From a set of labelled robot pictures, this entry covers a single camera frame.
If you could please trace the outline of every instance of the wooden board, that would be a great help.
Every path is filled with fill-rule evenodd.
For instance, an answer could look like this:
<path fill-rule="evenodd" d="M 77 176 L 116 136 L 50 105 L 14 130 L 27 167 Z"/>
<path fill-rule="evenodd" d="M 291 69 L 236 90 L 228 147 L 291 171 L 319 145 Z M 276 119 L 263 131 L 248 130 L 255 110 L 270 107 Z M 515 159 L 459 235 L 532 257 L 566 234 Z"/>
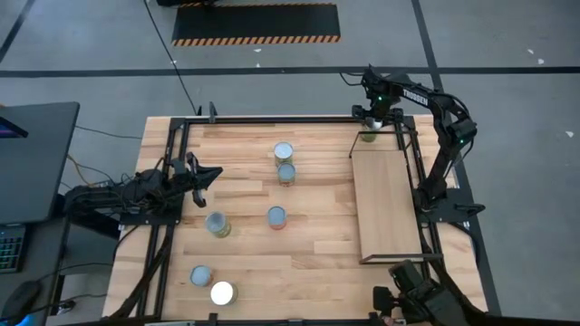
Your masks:
<path fill-rule="evenodd" d="M 403 152 L 355 151 L 353 173 L 362 259 L 373 254 L 421 254 Z M 373 258 L 369 262 L 398 263 L 404 259 Z"/>
<path fill-rule="evenodd" d="M 169 120 L 148 119 L 137 170 L 152 168 L 163 156 Z M 430 116 L 419 116 L 416 123 L 425 167 L 430 168 L 439 149 L 437 136 Z M 172 246 L 163 319 L 206 320 L 210 312 L 224 320 L 366 319 L 374 285 L 396 292 L 389 265 L 358 264 L 361 252 L 348 159 L 358 130 L 356 124 L 343 123 L 193 126 L 188 150 L 202 166 L 222 166 L 225 171 L 206 193 L 207 208 L 197 208 L 186 196 L 183 222 Z M 357 150 L 394 150 L 393 138 L 380 135 L 375 143 L 357 144 Z M 272 151 L 281 140 L 290 141 L 296 150 L 298 175 L 288 189 L 276 183 Z M 416 178 L 416 171 L 411 172 Z M 451 174 L 448 184 L 454 185 Z M 281 231 L 266 225 L 271 205 L 288 210 L 288 225 Z M 216 209 L 230 217 L 233 229 L 228 238 L 216 239 L 203 229 L 205 215 Z M 469 238 L 442 226 L 449 274 L 485 309 Z M 149 234 L 150 228 L 141 226 L 120 245 L 103 315 L 116 311 L 139 280 Z M 238 302 L 228 307 L 211 304 L 208 288 L 189 283 L 197 264 L 215 268 L 216 281 L 236 283 Z M 154 279 L 149 313 L 156 286 Z"/>

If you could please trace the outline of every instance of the can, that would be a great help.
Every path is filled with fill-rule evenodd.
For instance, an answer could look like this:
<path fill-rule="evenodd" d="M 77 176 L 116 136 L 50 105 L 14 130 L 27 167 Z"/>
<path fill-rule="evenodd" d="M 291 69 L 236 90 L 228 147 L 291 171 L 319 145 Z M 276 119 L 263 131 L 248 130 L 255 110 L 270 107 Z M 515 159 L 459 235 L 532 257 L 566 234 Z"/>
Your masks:
<path fill-rule="evenodd" d="M 268 224 L 274 230 L 282 230 L 286 226 L 286 211 L 280 206 L 268 210 Z"/>
<path fill-rule="evenodd" d="M 274 157 L 276 167 L 279 167 L 282 163 L 292 164 L 292 154 L 294 154 L 294 149 L 290 143 L 282 141 L 275 144 Z"/>
<path fill-rule="evenodd" d="M 382 122 L 373 118 L 367 118 L 362 125 L 362 131 L 379 131 L 382 128 Z M 377 134 L 361 135 L 361 139 L 366 142 L 374 142 L 377 139 Z"/>
<path fill-rule="evenodd" d="M 229 235 L 232 230 L 232 225 L 224 213 L 211 212 L 206 217 L 206 229 L 215 237 L 223 238 Z"/>
<path fill-rule="evenodd" d="M 212 286 L 209 296 L 216 305 L 232 304 L 237 299 L 237 287 L 230 282 L 217 282 Z"/>
<path fill-rule="evenodd" d="M 209 267 L 199 265 L 191 270 L 189 280 L 196 286 L 208 286 L 213 281 L 213 274 Z"/>
<path fill-rule="evenodd" d="M 296 168 L 289 163 L 282 163 L 278 167 L 278 181 L 282 187 L 290 187 L 296 178 Z"/>

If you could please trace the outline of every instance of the wooden table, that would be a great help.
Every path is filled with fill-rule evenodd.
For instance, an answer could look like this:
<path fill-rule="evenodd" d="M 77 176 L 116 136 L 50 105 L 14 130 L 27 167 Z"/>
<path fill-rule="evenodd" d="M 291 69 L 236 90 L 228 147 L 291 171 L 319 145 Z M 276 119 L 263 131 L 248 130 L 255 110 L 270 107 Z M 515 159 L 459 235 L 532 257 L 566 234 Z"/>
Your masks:
<path fill-rule="evenodd" d="M 163 156 L 169 121 L 170 117 L 148 119 L 137 170 L 152 168 Z M 437 136 L 430 115 L 415 116 L 415 121 L 429 169 L 439 150 Z M 206 193 L 207 207 L 196 207 L 191 194 L 186 195 L 171 250 L 162 319 L 204 321 L 210 312 L 217 312 L 220 320 L 367 319 L 373 286 L 388 286 L 397 293 L 390 265 L 359 264 L 348 158 L 358 130 L 355 123 L 193 126 L 188 151 L 201 165 L 221 166 L 224 172 Z M 278 141 L 289 141 L 295 148 L 298 174 L 290 188 L 277 183 L 273 147 Z M 393 135 L 379 135 L 371 144 L 359 141 L 355 150 L 396 146 Z M 416 183 L 416 172 L 413 176 Z M 453 187 L 452 176 L 448 183 Z M 283 206 L 289 215 L 280 231 L 266 223 L 266 211 L 274 205 Z M 225 212 L 231 221 L 227 238 L 216 239 L 204 228 L 205 216 L 214 210 Z M 449 225 L 439 224 L 438 229 L 449 274 L 476 306 L 486 310 L 469 237 Z M 103 315 L 116 311 L 139 280 L 149 236 L 150 228 L 142 226 L 119 248 Z M 190 283 L 191 269 L 198 264 L 213 268 L 215 281 L 237 285 L 235 304 L 216 306 L 208 287 Z M 156 289 L 154 279 L 148 313 Z"/>

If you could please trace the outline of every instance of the black robotic arm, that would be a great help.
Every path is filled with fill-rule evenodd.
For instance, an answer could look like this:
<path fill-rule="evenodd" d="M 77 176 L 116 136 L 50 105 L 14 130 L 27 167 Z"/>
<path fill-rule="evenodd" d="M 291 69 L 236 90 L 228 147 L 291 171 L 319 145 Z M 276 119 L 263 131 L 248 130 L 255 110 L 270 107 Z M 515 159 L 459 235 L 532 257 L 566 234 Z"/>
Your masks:
<path fill-rule="evenodd" d="M 368 125 L 375 121 L 381 122 L 383 126 L 401 122 L 402 111 L 392 109 L 392 105 L 398 103 L 401 97 L 429 109 L 433 115 L 433 128 L 437 132 L 440 150 L 429 175 L 413 193 L 415 206 L 423 212 L 431 211 L 446 197 L 445 177 L 461 149 L 468 144 L 473 145 L 478 132 L 477 124 L 459 99 L 415 83 L 407 74 L 382 77 L 369 67 L 364 71 L 361 85 L 366 91 L 366 98 L 371 100 L 371 108 L 365 110 L 355 105 L 353 116 Z M 447 114 L 453 117 L 452 121 L 446 120 Z"/>

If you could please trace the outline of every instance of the wood plank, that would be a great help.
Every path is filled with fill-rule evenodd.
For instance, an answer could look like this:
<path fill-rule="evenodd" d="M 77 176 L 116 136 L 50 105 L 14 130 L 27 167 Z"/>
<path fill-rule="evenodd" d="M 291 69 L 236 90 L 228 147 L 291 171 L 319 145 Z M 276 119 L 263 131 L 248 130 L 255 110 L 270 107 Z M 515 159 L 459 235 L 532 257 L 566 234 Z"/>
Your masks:
<path fill-rule="evenodd" d="M 373 254 L 421 254 L 402 151 L 356 151 L 353 173 L 362 259 Z M 369 262 L 396 263 L 404 259 Z"/>

